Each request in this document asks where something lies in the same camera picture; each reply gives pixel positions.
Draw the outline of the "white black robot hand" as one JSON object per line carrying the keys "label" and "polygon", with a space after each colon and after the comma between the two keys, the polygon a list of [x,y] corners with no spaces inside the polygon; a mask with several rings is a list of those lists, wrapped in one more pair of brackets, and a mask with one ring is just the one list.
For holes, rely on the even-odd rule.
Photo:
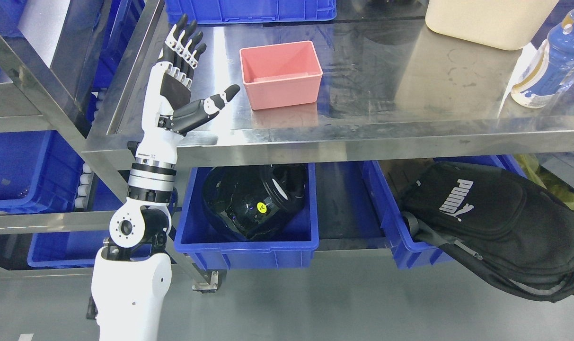
{"label": "white black robot hand", "polygon": [[226,90],[204,99],[192,100],[194,70],[206,49],[197,21],[182,15],[175,23],[149,73],[141,127],[144,132],[134,158],[148,165],[173,165],[177,147],[188,132],[218,116],[239,93],[232,84]]}

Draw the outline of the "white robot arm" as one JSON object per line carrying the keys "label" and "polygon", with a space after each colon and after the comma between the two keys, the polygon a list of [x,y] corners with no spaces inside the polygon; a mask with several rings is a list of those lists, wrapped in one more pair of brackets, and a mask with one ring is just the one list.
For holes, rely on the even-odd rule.
{"label": "white robot arm", "polygon": [[126,201],[94,261],[91,294],[101,341],[156,341],[172,281],[166,244],[177,142],[144,138],[134,158]]}

